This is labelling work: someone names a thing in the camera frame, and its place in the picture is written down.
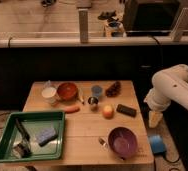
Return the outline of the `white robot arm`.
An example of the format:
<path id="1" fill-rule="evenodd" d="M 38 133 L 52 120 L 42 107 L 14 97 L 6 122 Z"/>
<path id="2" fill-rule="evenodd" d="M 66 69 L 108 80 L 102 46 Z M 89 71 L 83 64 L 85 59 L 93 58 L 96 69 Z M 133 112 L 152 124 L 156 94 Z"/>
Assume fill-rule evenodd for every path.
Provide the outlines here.
<path id="1" fill-rule="evenodd" d="M 152 76 L 153 87 L 144 102 L 148 105 L 148 125 L 155 128 L 163 118 L 163 112 L 172 101 L 188 110 L 188 65 L 178 64 L 160 70 Z"/>

